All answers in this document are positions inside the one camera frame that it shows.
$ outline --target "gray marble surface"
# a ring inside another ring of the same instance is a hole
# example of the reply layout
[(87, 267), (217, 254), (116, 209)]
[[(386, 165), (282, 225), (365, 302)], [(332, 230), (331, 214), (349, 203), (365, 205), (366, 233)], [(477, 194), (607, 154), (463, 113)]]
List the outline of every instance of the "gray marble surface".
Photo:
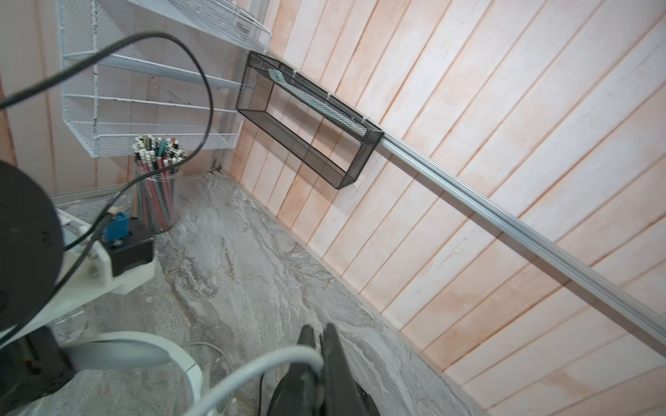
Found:
[[(321, 331), (333, 322), (352, 372), (383, 415), (480, 414), (231, 181), (209, 174), (184, 181), (181, 193), (182, 218), (156, 237), (156, 276), (128, 295), (107, 294), (54, 321), (59, 340), (146, 331), (177, 343), (214, 343), (238, 367), (295, 344), (305, 323)], [(62, 208), (90, 220), (103, 201)], [(211, 383), (228, 373), (215, 351), (186, 349)], [(264, 403), (282, 374), (267, 374)], [(84, 371), (20, 414), (180, 415), (190, 404), (185, 386), (171, 365)], [(226, 414), (256, 414), (257, 398), (253, 381), (236, 392)]]

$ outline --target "wire mesh shelf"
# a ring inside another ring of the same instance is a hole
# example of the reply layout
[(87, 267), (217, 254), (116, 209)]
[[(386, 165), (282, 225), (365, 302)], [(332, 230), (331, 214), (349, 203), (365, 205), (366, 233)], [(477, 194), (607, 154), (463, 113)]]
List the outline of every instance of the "wire mesh shelf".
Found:
[[(281, 88), (296, 97), (360, 143), (346, 170), (269, 113), (268, 105), (275, 88)], [(372, 151), (384, 135), (382, 130), (377, 129), (356, 110), (293, 68), (277, 59), (254, 52), (248, 56), (236, 109), (335, 189), (341, 189), (358, 179)]]
[[(226, 1), (58, 2), (63, 68), (133, 33), (164, 31), (193, 51), (221, 107), (232, 108), (240, 88), (228, 79), (234, 77), (228, 57), (244, 56), (239, 45), (255, 49), (260, 41), (270, 42), (270, 31), (266, 37), (263, 26)], [(164, 13), (174, 10), (181, 15)], [(217, 21), (217, 32), (206, 21)], [(201, 75), (187, 54), (166, 39), (146, 39), (121, 49), (63, 83), (61, 93), (65, 124), (94, 158), (132, 154), (134, 137), (141, 134), (175, 137), (183, 148), (194, 149), (208, 118)], [(215, 108), (214, 128), (204, 148), (234, 148), (243, 120), (233, 109)]]
[(271, 32), (245, 10), (226, 0), (127, 0), (243, 49), (266, 52)]
[[(95, 132), (93, 122), (90, 121), (70, 122), (69, 126), (78, 137), (84, 138), (81, 143), (87, 152), (98, 154), (99, 157), (134, 154), (134, 137), (144, 134), (175, 137), (180, 142), (180, 148), (194, 150), (204, 133), (204, 126), (190, 124), (98, 122)], [(236, 146), (237, 140), (238, 135), (235, 133), (218, 133), (212, 130), (202, 149), (232, 148)]]

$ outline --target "metal rail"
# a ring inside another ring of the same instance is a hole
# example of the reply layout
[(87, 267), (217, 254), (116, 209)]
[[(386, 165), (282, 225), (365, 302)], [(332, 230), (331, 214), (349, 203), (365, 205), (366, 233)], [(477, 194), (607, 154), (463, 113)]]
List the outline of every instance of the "metal rail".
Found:
[(660, 315), (645, 307), (643, 303), (629, 295), (625, 290), (556, 246), (532, 227), (476, 192), (427, 156), (393, 134), (386, 132), (386, 129), (379, 126), (379, 124), (376, 125), (384, 131), (384, 137), (380, 144), (388, 151), (438, 186), (441, 186), (446, 192), (511, 236), (530, 252), (579, 284), (599, 301), (613, 308), (663, 345), (666, 345), (666, 320)]

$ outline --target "white cable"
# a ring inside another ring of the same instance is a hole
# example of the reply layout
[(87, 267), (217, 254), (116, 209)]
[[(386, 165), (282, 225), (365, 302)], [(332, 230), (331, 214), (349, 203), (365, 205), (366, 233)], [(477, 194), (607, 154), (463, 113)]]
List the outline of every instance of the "white cable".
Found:
[[(209, 348), (214, 349), (215, 351), (217, 351), (222, 356), (222, 359), (226, 361), (226, 365), (227, 365), (227, 367), (229, 367), (229, 371), (234, 369), (233, 366), (231, 365), (231, 358), (224, 352), (224, 350), (222, 348), (219, 348), (217, 345), (212, 344), (210, 342), (205, 342), (205, 341), (190, 341), (190, 342), (186, 342), (186, 343), (182, 344), (181, 347), (188, 347), (190, 345), (203, 345), (205, 347), (209, 347)], [(226, 401), (226, 405), (224, 406), (224, 409), (220, 412), (220, 414), (224, 415), (226, 413), (226, 411), (229, 409), (229, 406), (231, 406), (231, 400)]]
[(324, 367), (324, 359), (312, 347), (295, 345), (293, 347), (278, 349), (243, 365), (231, 373), (227, 378), (210, 389), (184, 416), (203, 416), (227, 395), (230, 395), (251, 379), (275, 367), (291, 363), (308, 364), (317, 373), (317, 376), (321, 374)]

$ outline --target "black mesh basket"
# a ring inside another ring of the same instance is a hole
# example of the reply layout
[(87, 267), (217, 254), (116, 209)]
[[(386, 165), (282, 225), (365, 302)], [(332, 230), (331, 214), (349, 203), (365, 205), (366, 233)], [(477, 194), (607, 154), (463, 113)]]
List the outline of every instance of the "black mesh basket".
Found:
[[(268, 113), (268, 102), (275, 84), (360, 142), (346, 172)], [(358, 179), (384, 135), (375, 124), (288, 65), (255, 52), (250, 52), (248, 56), (236, 108), (335, 189), (344, 188)]]

